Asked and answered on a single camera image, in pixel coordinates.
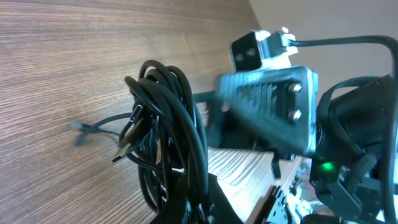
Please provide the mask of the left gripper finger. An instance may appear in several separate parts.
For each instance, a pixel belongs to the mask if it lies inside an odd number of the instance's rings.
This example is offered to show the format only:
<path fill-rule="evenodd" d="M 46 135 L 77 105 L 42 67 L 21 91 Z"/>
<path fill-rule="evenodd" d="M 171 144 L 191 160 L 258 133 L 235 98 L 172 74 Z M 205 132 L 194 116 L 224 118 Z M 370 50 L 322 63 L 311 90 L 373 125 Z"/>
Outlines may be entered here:
<path fill-rule="evenodd" d="M 207 175 L 209 192 L 200 199 L 194 194 L 200 190 L 191 185 L 185 171 L 172 171 L 169 183 L 171 190 L 166 189 L 166 179 L 161 172 L 149 174 L 149 208 L 156 213 L 152 223 L 241 223 L 217 178 Z"/>

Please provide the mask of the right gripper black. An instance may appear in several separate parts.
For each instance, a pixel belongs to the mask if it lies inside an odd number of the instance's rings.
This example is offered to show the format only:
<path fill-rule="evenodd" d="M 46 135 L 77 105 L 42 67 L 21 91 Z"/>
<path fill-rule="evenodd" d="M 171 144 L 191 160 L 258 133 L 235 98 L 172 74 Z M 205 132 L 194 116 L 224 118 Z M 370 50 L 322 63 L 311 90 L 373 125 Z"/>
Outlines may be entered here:
<path fill-rule="evenodd" d="M 318 73 L 294 66 L 225 73 L 217 90 L 193 99 L 207 105 L 210 147 L 310 157 L 317 146 L 317 93 Z"/>

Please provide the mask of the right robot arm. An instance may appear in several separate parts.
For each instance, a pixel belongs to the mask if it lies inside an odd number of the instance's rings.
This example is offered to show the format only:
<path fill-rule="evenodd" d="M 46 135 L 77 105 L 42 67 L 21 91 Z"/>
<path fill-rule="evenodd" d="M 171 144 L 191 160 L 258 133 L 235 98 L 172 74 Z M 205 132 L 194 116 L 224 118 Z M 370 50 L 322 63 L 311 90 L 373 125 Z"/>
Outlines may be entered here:
<path fill-rule="evenodd" d="M 312 160 L 310 182 L 335 214 L 376 223 L 389 98 L 390 75 L 356 77 L 316 98 L 318 75 L 308 67 L 226 73 L 216 91 L 194 100 L 209 109 L 206 134 L 215 148 L 272 152 L 272 171 L 295 156 Z"/>

